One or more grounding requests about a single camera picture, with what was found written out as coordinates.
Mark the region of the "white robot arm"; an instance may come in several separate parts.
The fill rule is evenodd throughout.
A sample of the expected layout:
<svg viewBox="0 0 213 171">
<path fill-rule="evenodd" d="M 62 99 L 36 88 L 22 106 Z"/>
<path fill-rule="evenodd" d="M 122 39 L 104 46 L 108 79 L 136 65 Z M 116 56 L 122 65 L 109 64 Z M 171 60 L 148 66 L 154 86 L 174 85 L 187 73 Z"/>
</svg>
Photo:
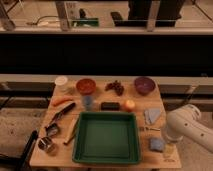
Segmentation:
<svg viewBox="0 0 213 171">
<path fill-rule="evenodd" d="M 161 134 L 166 143 L 178 143 L 188 137 L 207 151 L 213 153 L 213 129 L 202 125 L 201 111 L 192 104 L 187 104 L 166 114 L 166 121 Z"/>
</svg>

